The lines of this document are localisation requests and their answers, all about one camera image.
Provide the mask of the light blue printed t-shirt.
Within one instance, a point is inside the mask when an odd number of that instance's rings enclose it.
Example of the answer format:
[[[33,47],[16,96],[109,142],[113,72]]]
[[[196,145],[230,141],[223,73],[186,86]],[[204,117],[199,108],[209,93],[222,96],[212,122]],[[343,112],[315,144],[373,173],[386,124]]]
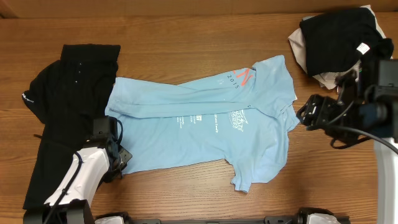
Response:
[[[224,159],[235,189],[248,192],[285,166],[295,99],[278,55],[179,85],[119,77],[105,113],[122,122],[127,173]]]

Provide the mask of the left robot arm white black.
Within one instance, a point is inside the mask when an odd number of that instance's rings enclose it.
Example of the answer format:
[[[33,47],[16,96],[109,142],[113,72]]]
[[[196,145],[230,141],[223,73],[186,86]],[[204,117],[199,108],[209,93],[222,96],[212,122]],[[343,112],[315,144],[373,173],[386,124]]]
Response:
[[[94,217],[91,203],[101,183],[123,177],[132,154],[114,137],[93,138],[74,153],[72,164],[55,192],[43,205],[25,212],[25,224],[128,224],[126,212]]]

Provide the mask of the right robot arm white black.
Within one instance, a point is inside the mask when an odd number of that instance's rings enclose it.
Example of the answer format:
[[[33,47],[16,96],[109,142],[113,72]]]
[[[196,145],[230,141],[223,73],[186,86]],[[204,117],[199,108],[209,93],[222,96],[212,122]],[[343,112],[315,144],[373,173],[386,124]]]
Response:
[[[334,149],[372,140],[377,159],[377,222],[397,223],[397,60],[379,60],[336,79],[337,99],[312,95],[297,111],[308,131]]]

